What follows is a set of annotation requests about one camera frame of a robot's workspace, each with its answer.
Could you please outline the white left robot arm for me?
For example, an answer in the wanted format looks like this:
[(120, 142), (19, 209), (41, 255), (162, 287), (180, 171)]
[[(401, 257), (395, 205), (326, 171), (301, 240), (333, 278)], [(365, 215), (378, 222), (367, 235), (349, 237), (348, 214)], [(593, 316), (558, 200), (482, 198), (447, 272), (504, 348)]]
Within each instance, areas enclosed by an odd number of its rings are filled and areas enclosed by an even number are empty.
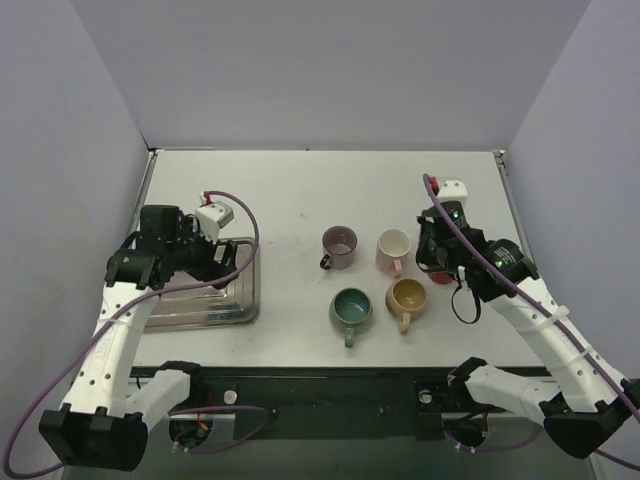
[(147, 205), (139, 228), (109, 258), (98, 341), (56, 410), (43, 412), (39, 432), (64, 465), (134, 470), (150, 430), (178, 406), (192, 412), (206, 397), (204, 384), (184, 370), (165, 370), (127, 399), (126, 391), (147, 320), (176, 273), (226, 286), (236, 269), (236, 244), (219, 234), (233, 218), (211, 200), (192, 214), (171, 205)]

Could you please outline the lilac mug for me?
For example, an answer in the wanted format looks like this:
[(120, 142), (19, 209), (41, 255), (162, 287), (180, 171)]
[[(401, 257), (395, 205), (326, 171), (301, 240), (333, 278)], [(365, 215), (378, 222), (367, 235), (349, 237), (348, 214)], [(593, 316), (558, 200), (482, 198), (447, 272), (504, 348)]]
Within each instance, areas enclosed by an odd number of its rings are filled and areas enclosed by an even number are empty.
[(349, 227), (332, 226), (322, 235), (323, 256), (319, 262), (322, 270), (344, 270), (355, 259), (357, 235)]

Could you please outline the beige round mug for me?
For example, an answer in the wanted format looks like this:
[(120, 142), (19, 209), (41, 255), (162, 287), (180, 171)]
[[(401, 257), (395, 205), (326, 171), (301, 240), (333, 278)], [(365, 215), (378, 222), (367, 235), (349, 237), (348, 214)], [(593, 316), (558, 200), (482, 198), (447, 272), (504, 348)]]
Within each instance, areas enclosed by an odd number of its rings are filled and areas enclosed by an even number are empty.
[(411, 323), (425, 313), (427, 301), (424, 286), (411, 278), (396, 280), (385, 295), (386, 308), (398, 321), (399, 332), (403, 335), (408, 333)]

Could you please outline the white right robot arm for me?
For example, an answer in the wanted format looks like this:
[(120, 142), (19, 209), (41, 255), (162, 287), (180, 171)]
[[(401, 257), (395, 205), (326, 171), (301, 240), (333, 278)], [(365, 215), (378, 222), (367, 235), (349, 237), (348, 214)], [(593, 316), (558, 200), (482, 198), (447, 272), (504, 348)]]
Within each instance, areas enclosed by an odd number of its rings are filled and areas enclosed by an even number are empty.
[(453, 406), (495, 406), (525, 417), (579, 459), (639, 414), (638, 381), (626, 378), (586, 342), (516, 243), (486, 239), (468, 225), (455, 200), (423, 211), (417, 222), (417, 264), (467, 286), (476, 304), (490, 306), (509, 322), (552, 377), (544, 383), (471, 357), (449, 373), (446, 394)]

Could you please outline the pink faceted mug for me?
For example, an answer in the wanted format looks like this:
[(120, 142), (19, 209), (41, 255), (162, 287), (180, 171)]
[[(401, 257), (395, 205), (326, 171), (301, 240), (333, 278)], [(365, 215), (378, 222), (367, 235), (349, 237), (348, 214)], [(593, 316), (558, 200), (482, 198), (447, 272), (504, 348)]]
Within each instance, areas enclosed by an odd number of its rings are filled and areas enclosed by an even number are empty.
[(375, 261), (378, 269), (394, 278), (403, 272), (403, 265), (411, 250), (411, 239), (399, 229), (385, 230), (376, 244)]

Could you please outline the green mug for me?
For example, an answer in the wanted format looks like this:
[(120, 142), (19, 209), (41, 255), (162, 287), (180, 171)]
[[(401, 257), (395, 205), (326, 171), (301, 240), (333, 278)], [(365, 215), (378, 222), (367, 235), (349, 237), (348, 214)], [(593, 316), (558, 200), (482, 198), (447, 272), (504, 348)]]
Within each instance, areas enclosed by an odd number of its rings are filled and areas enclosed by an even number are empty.
[(346, 348), (352, 348), (358, 335), (372, 326), (373, 305), (369, 296), (354, 287), (336, 293), (329, 304), (329, 319), (341, 332)]

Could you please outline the red mug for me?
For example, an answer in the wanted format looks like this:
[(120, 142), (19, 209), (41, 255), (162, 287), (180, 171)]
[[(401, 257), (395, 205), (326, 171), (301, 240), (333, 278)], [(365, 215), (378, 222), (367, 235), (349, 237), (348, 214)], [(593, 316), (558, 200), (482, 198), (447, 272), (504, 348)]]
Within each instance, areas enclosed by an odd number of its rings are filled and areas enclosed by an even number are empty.
[(428, 273), (429, 278), (436, 284), (449, 285), (454, 282), (454, 278), (446, 271), (433, 270)]

